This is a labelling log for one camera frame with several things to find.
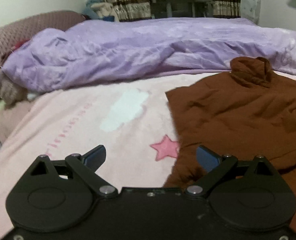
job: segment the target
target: metal bolt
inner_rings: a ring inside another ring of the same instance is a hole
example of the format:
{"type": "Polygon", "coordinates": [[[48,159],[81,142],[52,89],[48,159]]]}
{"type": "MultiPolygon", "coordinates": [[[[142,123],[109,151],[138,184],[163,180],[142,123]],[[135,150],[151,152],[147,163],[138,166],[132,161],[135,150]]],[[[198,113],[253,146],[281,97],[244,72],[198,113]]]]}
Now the metal bolt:
{"type": "Polygon", "coordinates": [[[13,240],[24,240],[23,237],[21,235],[15,235],[13,237],[13,240]]]}
{"type": "Polygon", "coordinates": [[[101,187],[99,188],[99,191],[100,191],[101,193],[103,193],[103,194],[111,194],[111,193],[113,193],[115,190],[116,190],[115,187],[110,186],[110,185],[101,186],[101,187]]]}
{"type": "Polygon", "coordinates": [[[193,185],[193,186],[189,186],[187,188],[187,191],[190,193],[190,194],[200,194],[202,191],[203,191],[203,188],[202,187],[199,187],[197,185],[193,185]]]}

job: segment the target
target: purple blanket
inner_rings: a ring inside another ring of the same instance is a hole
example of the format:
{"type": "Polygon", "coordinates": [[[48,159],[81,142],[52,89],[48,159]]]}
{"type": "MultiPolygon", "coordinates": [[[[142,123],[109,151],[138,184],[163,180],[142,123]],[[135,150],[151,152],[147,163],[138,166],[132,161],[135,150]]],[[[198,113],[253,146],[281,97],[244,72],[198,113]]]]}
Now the purple blanket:
{"type": "Polygon", "coordinates": [[[66,32],[46,29],[3,66],[37,92],[173,74],[221,72],[239,56],[268,58],[296,75],[296,32],[246,19],[169,18],[132,23],[92,20],[66,32]]]}

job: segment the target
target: brown garment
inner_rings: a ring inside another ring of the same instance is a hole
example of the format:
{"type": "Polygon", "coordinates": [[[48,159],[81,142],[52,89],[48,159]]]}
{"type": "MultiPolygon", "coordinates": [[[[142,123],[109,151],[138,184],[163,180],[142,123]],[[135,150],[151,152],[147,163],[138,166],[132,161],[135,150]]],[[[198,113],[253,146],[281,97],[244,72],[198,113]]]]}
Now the brown garment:
{"type": "Polygon", "coordinates": [[[266,156],[296,194],[296,81],[274,73],[261,57],[230,65],[231,73],[166,93],[181,147],[165,187],[185,188],[204,174],[196,160],[203,144],[240,160],[266,156]]]}

